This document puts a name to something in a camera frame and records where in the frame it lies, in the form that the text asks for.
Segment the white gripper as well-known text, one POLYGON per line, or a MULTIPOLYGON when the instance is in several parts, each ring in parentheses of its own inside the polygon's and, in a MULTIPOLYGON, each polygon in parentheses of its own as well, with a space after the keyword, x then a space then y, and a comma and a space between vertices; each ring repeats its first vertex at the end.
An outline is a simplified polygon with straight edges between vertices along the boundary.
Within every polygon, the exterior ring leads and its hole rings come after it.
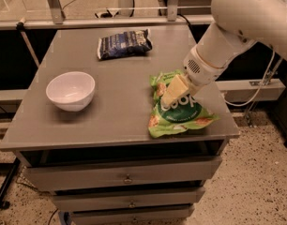
POLYGON ((195 96, 204 86, 216 80, 226 67, 213 67, 203 60, 194 46, 184 59, 185 75, 177 74, 161 97, 161 104, 169 107, 187 94, 195 96))

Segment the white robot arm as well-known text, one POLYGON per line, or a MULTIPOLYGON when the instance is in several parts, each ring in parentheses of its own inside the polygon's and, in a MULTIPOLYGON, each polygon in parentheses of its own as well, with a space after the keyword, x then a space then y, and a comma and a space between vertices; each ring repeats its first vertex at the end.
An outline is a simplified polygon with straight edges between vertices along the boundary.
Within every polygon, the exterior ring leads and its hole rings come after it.
POLYGON ((163 106, 195 95, 255 42, 287 61, 287 0, 212 0, 211 14, 214 21, 184 60, 185 73, 161 97, 163 106))

